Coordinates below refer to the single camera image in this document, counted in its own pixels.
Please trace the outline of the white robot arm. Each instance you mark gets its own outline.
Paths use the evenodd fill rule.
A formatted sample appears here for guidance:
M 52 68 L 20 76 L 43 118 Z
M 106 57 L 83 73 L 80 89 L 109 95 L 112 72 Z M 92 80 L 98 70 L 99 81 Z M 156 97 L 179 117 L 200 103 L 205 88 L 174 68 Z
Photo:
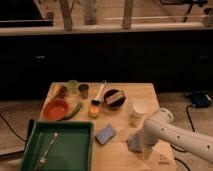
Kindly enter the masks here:
M 153 147 L 163 140 L 213 163 L 213 137 L 174 126 L 173 120 L 168 109 L 157 109 L 143 122 L 139 131 L 141 143 Z

